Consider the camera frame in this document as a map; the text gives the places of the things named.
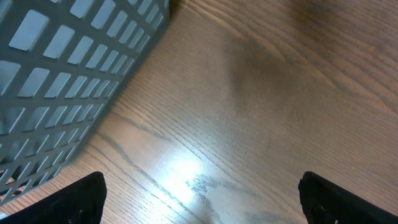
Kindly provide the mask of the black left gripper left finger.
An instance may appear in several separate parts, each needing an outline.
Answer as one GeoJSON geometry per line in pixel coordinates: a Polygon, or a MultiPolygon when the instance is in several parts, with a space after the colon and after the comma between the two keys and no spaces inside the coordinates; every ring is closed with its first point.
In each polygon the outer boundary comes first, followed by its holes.
{"type": "Polygon", "coordinates": [[[106,195],[104,175],[96,171],[1,219],[1,224],[99,224],[106,195]]]}

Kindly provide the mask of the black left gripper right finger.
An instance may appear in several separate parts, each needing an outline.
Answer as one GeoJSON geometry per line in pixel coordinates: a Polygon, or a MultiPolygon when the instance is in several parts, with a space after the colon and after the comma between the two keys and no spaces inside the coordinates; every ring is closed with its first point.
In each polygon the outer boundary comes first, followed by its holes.
{"type": "Polygon", "coordinates": [[[298,184],[309,224],[397,224],[397,216],[318,174],[306,171],[298,184]]]}

